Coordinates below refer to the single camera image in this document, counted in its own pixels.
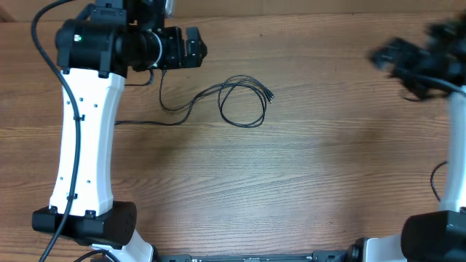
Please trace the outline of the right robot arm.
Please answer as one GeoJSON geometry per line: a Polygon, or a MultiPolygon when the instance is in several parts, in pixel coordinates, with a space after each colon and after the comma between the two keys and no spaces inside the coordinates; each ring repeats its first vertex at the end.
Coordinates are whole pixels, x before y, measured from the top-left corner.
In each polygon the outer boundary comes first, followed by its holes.
{"type": "Polygon", "coordinates": [[[360,238],[347,261],[465,260],[465,13],[428,25],[426,33],[423,46],[394,37],[368,60],[416,102],[447,102],[448,170],[443,192],[433,191],[438,208],[410,216],[398,234],[360,238]]]}

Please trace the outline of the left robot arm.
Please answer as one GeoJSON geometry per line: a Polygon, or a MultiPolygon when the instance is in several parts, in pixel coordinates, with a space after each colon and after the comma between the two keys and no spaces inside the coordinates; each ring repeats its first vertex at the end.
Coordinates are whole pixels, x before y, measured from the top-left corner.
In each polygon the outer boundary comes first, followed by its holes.
{"type": "Polygon", "coordinates": [[[129,69],[198,68],[207,54],[199,30],[166,27],[168,0],[97,1],[64,22],[50,68],[63,86],[60,161],[35,231],[65,237],[112,261],[158,261],[136,231],[136,206],[114,199],[111,154],[129,69]]]}

